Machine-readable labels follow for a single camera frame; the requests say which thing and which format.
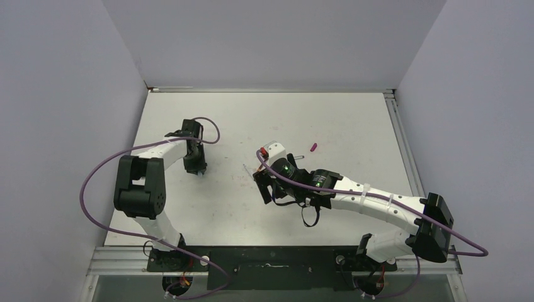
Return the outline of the thin white pen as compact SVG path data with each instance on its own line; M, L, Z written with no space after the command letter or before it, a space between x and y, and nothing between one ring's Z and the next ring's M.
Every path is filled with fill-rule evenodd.
M252 173L251 170L247 167L247 165L246 165L246 164L243 164L242 166L243 166L243 168L244 168L246 174L247 174L252 180L254 180L253 173Z

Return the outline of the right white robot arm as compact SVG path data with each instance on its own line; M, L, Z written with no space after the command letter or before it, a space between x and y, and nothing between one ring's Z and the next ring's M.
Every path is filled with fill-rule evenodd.
M446 262L453 217L442 196L401 196L352 181L324 169L307 172L280 158L253 174L264 203L290 196L303 207L354 211L395 226L382 234L366 234L356 251L357 264L372 269L402 255Z

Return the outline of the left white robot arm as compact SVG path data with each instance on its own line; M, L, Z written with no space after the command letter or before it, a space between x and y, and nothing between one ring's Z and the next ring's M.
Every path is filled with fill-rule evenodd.
M203 125L198 118L185 119L179 130L165 135L161 145L138 155L124 155L118 163L115 194L116 210L139 224L152 242L149 255L155 265L173 271L187 268L192 259L183 235L165 213L165 171L182 160L185 171L202 176L207 162L202 143Z

